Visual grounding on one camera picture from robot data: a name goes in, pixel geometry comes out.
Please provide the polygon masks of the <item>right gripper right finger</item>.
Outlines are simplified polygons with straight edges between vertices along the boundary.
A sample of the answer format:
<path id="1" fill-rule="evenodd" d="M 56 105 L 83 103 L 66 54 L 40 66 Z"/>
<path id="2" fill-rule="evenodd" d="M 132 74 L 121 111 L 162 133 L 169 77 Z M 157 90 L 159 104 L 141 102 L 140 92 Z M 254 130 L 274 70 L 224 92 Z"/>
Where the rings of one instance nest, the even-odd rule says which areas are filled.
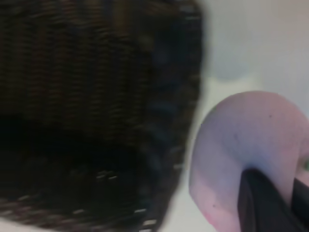
<path id="1" fill-rule="evenodd" d="M 292 212 L 296 218 L 292 232 L 308 232 L 309 231 L 309 187 L 304 183 L 295 179 Z"/>

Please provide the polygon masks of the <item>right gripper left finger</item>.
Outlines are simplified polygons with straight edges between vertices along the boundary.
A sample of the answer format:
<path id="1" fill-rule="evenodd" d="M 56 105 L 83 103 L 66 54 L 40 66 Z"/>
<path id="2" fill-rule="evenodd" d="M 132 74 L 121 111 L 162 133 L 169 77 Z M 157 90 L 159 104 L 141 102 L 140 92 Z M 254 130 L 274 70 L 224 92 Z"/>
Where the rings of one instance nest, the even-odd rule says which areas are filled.
<path id="1" fill-rule="evenodd" d="M 259 170 L 241 174 L 238 214 L 242 232 L 300 232 L 294 216 L 272 182 Z"/>

